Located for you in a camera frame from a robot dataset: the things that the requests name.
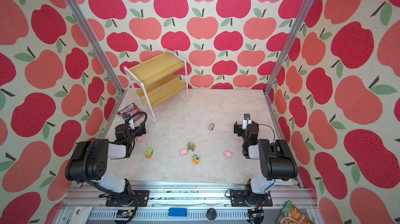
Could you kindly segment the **wooden two-tier shelf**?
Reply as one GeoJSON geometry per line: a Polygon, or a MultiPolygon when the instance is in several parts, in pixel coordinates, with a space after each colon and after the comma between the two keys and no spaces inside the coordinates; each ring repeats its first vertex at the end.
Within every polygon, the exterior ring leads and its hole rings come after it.
{"type": "Polygon", "coordinates": [[[189,101],[188,63],[169,49],[124,71],[141,108],[154,123],[154,107],[165,100],[177,94],[189,101]]]}

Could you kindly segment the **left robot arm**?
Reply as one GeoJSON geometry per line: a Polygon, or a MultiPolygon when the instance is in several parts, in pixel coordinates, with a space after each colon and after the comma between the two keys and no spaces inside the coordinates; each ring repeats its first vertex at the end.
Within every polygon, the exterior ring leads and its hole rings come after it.
{"type": "Polygon", "coordinates": [[[117,140],[96,139],[77,144],[65,169],[65,177],[69,181],[87,183],[103,192],[99,197],[107,198],[116,206],[129,207],[131,211],[123,211],[127,219],[116,220],[117,224],[127,224],[135,217],[139,200],[132,190],[128,179],[123,179],[107,169],[110,159],[129,158],[133,152],[135,139],[146,134],[145,122],[131,128],[129,124],[116,127],[117,140]]]}

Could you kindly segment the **purple candy bag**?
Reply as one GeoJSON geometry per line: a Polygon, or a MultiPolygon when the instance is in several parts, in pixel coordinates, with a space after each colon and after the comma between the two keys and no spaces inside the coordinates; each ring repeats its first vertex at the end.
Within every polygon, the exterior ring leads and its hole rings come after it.
{"type": "MultiPolygon", "coordinates": [[[[125,108],[123,108],[122,110],[120,110],[117,114],[119,116],[121,116],[122,118],[124,118],[124,116],[127,114],[132,116],[140,111],[141,110],[135,105],[135,103],[131,103],[128,106],[126,106],[125,108]]],[[[143,114],[136,115],[132,118],[132,121],[135,123],[137,120],[139,120],[142,117],[144,117],[143,114]]]]}

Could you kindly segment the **orange green toy car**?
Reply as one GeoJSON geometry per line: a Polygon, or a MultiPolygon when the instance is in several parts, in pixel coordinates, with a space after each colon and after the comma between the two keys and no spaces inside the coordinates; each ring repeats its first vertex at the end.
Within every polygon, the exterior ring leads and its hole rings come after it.
{"type": "Polygon", "coordinates": [[[152,158],[152,155],[153,155],[153,149],[152,148],[147,149],[147,151],[145,153],[145,157],[152,158]]]}

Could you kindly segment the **yellow green toy car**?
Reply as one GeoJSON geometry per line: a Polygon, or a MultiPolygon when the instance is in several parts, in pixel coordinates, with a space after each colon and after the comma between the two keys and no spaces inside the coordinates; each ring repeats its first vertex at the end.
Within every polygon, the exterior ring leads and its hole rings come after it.
{"type": "Polygon", "coordinates": [[[189,142],[189,143],[187,144],[187,150],[188,150],[188,151],[194,152],[194,150],[195,150],[195,144],[192,143],[192,142],[189,142]]]}

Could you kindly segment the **orange toy car with eyes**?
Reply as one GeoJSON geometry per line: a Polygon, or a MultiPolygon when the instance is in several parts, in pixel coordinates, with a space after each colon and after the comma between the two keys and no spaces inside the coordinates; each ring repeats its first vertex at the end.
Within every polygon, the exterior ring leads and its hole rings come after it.
{"type": "Polygon", "coordinates": [[[192,156],[192,162],[197,165],[200,162],[200,157],[194,154],[192,156]]]}

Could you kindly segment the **round black knob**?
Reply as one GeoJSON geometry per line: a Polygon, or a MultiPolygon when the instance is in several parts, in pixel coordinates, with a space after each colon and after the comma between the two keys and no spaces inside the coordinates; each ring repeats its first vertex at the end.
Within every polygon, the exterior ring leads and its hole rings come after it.
{"type": "Polygon", "coordinates": [[[210,221],[217,218],[217,211],[214,208],[209,208],[206,212],[206,218],[210,221]]]}

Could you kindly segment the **green snack bag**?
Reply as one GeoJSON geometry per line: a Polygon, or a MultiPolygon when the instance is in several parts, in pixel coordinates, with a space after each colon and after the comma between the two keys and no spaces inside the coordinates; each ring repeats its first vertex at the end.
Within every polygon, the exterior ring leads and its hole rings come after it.
{"type": "Polygon", "coordinates": [[[275,219],[275,224],[314,224],[314,222],[288,200],[275,219]]]}

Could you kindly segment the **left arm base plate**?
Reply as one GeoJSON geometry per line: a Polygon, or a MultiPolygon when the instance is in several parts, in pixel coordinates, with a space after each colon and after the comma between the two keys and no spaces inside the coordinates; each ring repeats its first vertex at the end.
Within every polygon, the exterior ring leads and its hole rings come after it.
{"type": "Polygon", "coordinates": [[[134,190],[134,196],[117,193],[107,194],[107,207],[146,207],[149,200],[149,190],[134,190]]]}

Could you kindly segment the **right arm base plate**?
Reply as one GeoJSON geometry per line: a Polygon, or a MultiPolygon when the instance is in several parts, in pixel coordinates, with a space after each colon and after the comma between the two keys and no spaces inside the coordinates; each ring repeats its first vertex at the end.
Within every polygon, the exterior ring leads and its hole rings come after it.
{"type": "Polygon", "coordinates": [[[272,207],[270,193],[255,194],[247,190],[228,190],[227,198],[232,207],[272,207]]]}

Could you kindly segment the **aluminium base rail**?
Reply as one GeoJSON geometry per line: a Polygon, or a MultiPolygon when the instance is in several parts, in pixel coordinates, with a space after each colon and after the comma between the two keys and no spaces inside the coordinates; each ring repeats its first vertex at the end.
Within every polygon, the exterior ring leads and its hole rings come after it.
{"type": "MultiPolygon", "coordinates": [[[[272,207],[232,207],[227,198],[228,190],[244,190],[243,184],[177,183],[133,181],[132,189],[149,190],[146,207],[138,207],[130,224],[273,224],[290,200],[315,224],[324,223],[310,189],[302,188],[296,181],[277,185],[271,189],[272,207]],[[170,208],[186,208],[186,217],[169,217],[170,208]],[[208,220],[209,208],[217,211],[215,220],[208,220]]],[[[107,198],[89,185],[68,191],[49,219],[51,224],[116,224],[126,220],[123,211],[133,207],[107,207],[107,198]]]]}

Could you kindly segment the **blue block on rail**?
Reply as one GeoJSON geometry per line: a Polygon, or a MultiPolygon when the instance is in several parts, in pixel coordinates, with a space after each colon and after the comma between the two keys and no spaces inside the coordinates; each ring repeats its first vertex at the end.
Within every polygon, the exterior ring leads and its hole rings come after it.
{"type": "Polygon", "coordinates": [[[186,217],[187,209],[186,208],[170,208],[168,210],[169,217],[186,217]]]}

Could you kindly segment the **right aluminium frame post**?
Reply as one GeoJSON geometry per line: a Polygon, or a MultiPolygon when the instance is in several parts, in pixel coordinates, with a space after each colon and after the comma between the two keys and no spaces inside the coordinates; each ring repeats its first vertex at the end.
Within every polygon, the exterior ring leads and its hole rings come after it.
{"type": "Polygon", "coordinates": [[[277,62],[274,66],[272,74],[268,78],[267,85],[264,89],[264,96],[268,99],[269,91],[271,90],[274,82],[276,81],[279,71],[284,63],[284,60],[288,57],[288,53],[293,46],[293,43],[298,35],[298,32],[301,30],[302,26],[305,26],[305,18],[308,15],[314,0],[304,0],[297,17],[294,20],[293,26],[288,34],[288,37],[285,41],[282,51],[278,55],[277,62]]]}

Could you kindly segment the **aluminium frame post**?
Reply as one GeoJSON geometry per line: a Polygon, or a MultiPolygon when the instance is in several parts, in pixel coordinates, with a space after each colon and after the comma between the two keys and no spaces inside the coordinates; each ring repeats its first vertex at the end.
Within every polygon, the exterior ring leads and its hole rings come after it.
{"type": "Polygon", "coordinates": [[[285,41],[282,51],[278,55],[277,62],[274,66],[272,74],[268,78],[267,85],[264,89],[264,96],[268,99],[269,91],[271,90],[274,82],[276,81],[279,71],[284,63],[284,60],[288,57],[288,53],[293,46],[293,43],[298,35],[298,32],[301,30],[302,26],[305,26],[305,18],[308,15],[314,0],[304,0],[297,17],[294,20],[293,26],[288,34],[288,37],[285,41]]]}
{"type": "Polygon", "coordinates": [[[69,9],[71,10],[71,13],[75,16],[78,25],[80,26],[83,34],[85,35],[86,39],[89,42],[89,45],[91,46],[92,50],[94,51],[100,63],[102,64],[103,68],[105,69],[105,72],[107,73],[110,81],[116,88],[117,93],[120,96],[123,96],[125,94],[125,89],[123,88],[120,80],[118,79],[117,74],[115,73],[110,61],[107,58],[107,55],[103,51],[98,41],[98,38],[96,37],[93,29],[91,28],[90,23],[88,22],[87,18],[82,12],[78,1],[65,0],[65,2],[68,5],[69,9]]]}

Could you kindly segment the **left aluminium frame post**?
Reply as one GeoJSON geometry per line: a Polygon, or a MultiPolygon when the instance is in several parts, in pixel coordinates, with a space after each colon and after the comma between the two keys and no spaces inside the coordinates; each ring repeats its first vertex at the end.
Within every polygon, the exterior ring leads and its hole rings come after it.
{"type": "Polygon", "coordinates": [[[92,50],[94,51],[100,63],[102,64],[103,68],[105,69],[105,72],[107,73],[110,81],[116,88],[117,93],[120,96],[123,96],[125,94],[125,89],[123,88],[120,80],[118,79],[117,74],[115,73],[110,61],[107,58],[107,55],[103,51],[98,41],[98,38],[96,37],[93,29],[91,28],[90,23],[88,22],[87,18],[82,12],[78,1],[65,0],[65,2],[68,5],[69,9],[71,10],[71,13],[75,16],[78,25],[80,26],[83,34],[85,35],[86,39],[89,42],[89,45],[91,46],[92,50]]]}

